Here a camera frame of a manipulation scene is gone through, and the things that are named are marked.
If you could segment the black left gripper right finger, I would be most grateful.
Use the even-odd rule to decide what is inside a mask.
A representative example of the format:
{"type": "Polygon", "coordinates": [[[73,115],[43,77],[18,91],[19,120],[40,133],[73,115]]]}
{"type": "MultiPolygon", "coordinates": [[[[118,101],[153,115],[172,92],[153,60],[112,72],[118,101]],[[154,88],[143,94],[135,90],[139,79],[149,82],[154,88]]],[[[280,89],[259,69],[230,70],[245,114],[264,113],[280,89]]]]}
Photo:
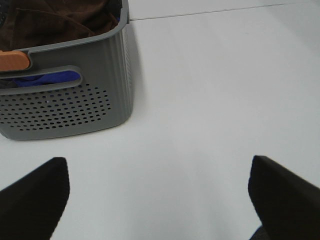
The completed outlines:
{"type": "Polygon", "coordinates": [[[261,226],[253,240],[318,240],[320,189],[274,160],[253,157],[248,194],[261,226]]]}

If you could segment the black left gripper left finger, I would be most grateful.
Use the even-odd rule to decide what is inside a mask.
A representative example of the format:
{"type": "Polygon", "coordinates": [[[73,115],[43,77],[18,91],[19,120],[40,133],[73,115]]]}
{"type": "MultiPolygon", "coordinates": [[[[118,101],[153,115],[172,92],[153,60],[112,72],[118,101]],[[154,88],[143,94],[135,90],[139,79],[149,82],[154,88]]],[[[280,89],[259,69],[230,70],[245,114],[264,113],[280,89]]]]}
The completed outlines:
{"type": "Polygon", "coordinates": [[[67,160],[54,157],[0,191],[0,238],[49,240],[69,196],[67,160]]]}

